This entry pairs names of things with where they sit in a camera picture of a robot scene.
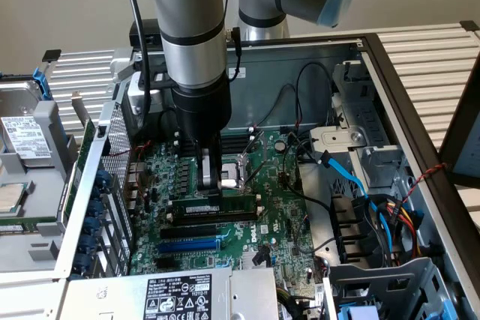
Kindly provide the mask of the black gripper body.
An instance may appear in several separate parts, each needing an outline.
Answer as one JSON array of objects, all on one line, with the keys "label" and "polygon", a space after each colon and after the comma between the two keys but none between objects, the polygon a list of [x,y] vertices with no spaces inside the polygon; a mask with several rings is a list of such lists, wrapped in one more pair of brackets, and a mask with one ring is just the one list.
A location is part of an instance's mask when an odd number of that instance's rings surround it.
[{"label": "black gripper body", "polygon": [[230,81],[219,79],[205,88],[173,88],[180,128],[193,139],[210,139],[228,124],[231,114]]}]

